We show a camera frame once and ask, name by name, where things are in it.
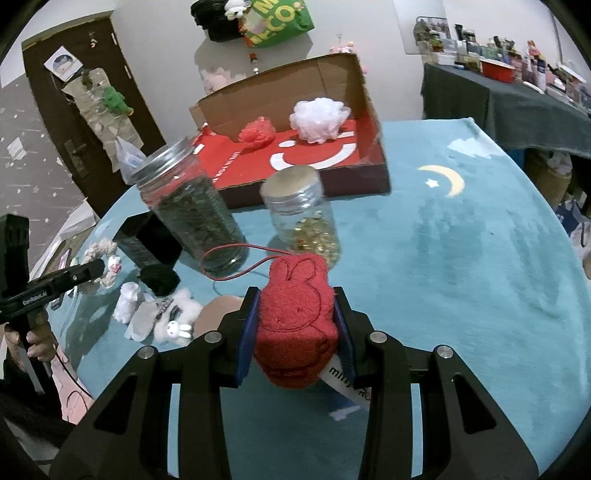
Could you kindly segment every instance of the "photo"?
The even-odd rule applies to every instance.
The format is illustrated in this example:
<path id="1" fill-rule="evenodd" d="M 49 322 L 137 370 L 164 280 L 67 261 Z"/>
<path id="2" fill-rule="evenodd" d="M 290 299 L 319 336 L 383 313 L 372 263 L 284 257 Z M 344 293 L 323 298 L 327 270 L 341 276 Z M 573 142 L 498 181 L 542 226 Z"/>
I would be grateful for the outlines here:
<path id="1" fill-rule="evenodd" d="M 82 68 L 82 62 L 64 47 L 60 47 L 44 65 L 64 82 L 70 80 Z"/>

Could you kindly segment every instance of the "black bag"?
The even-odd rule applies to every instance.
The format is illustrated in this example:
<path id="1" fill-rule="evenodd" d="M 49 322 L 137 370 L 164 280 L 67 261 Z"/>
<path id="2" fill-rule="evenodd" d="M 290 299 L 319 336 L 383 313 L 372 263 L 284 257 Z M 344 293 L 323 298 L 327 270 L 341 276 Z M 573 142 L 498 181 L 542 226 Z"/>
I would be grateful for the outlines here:
<path id="1" fill-rule="evenodd" d="M 238 20 L 226 18 L 226 0 L 198 0 L 191 5 L 191 16 L 195 23 L 207 31 L 209 39 L 222 43 L 241 38 Z"/>

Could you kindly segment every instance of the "white bunny keychain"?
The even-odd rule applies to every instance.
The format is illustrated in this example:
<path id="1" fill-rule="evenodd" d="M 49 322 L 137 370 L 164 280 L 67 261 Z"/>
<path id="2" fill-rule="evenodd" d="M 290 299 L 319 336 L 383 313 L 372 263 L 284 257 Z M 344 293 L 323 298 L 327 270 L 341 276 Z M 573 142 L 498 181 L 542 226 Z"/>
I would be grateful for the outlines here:
<path id="1" fill-rule="evenodd" d="M 174 340 L 177 338 L 191 339 L 193 337 L 193 326 L 181 324 L 176 320 L 172 320 L 166 326 L 166 333 Z"/>

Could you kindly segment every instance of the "yellow moon print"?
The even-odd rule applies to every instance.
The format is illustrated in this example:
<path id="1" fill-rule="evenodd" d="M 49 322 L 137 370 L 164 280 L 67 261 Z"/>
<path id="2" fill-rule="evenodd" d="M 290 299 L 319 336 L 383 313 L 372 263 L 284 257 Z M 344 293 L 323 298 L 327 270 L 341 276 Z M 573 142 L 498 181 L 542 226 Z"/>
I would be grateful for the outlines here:
<path id="1" fill-rule="evenodd" d="M 423 165 L 422 167 L 419 167 L 419 170 L 433 171 L 447 177 L 447 179 L 452 184 L 452 189 L 446 195 L 448 198 L 461 194 L 461 192 L 464 190 L 464 187 L 466 186 L 466 183 L 464 182 L 464 179 L 461 177 L 461 175 L 450 168 L 442 167 L 441 165 Z"/>

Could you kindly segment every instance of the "red bunny plush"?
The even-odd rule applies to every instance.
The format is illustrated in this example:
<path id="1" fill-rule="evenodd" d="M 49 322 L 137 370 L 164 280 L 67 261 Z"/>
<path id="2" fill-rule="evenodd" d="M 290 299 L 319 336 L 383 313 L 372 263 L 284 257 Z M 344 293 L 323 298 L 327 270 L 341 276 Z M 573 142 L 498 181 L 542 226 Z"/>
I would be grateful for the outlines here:
<path id="1" fill-rule="evenodd" d="M 339 343 L 334 301 L 321 256 L 273 260 L 259 302 L 255 358 L 275 385 L 303 388 L 318 379 Z"/>

